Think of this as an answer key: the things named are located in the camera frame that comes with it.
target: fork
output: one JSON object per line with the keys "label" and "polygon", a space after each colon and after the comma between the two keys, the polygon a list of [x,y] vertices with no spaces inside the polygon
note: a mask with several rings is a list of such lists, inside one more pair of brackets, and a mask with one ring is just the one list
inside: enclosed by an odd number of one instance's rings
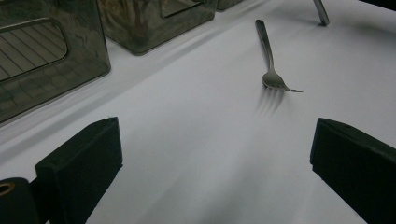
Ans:
{"label": "fork", "polygon": [[283,81],[282,77],[278,75],[274,68],[274,59],[270,47],[270,40],[268,38],[267,31],[265,30],[264,22],[261,20],[256,20],[257,31],[259,33],[259,37],[262,40],[262,44],[265,48],[265,51],[268,54],[268,61],[270,64],[269,71],[262,76],[262,83],[265,87],[281,90],[281,91],[294,91],[294,92],[302,92],[297,90],[292,90],[286,86],[285,82]]}

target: tabletop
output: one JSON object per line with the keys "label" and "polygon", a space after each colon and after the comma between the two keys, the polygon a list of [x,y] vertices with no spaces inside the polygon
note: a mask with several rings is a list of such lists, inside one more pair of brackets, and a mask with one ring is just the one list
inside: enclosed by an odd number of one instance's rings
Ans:
{"label": "tabletop", "polygon": [[[318,118],[396,147],[396,13],[357,0],[245,0],[143,56],[107,39],[111,72],[0,128],[0,179],[118,117],[123,167],[87,223],[365,223],[312,171]],[[255,20],[276,71],[264,88]]]}

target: fork handle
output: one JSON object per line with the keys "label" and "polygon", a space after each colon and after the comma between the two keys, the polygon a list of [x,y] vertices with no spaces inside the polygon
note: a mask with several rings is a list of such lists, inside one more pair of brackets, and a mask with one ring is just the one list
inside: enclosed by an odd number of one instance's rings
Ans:
{"label": "fork handle", "polygon": [[262,45],[264,46],[265,51],[267,51],[270,70],[274,70],[274,58],[271,51],[270,39],[268,38],[267,30],[265,29],[265,24],[261,20],[256,20],[256,27],[260,40],[262,41]]}

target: drawer organizer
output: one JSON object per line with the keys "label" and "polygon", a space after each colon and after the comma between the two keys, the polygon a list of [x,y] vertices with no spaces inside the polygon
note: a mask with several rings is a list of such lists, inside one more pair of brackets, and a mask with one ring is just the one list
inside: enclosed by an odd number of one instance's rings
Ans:
{"label": "drawer organizer", "polygon": [[0,123],[109,70],[95,0],[0,0]]}
{"label": "drawer organizer", "polygon": [[217,0],[98,0],[105,34],[135,55],[215,18]]}
{"label": "drawer organizer", "polygon": [[223,11],[229,7],[232,7],[243,0],[218,0],[218,11]]}

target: round bolt hole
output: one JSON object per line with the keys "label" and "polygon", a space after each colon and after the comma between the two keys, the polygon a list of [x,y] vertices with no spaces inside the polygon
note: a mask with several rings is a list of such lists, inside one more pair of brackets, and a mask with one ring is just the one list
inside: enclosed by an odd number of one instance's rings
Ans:
{"label": "round bolt hole", "polygon": [[8,194],[10,191],[12,191],[14,189],[14,187],[15,187],[15,184],[13,184],[13,183],[0,184],[0,196]]}

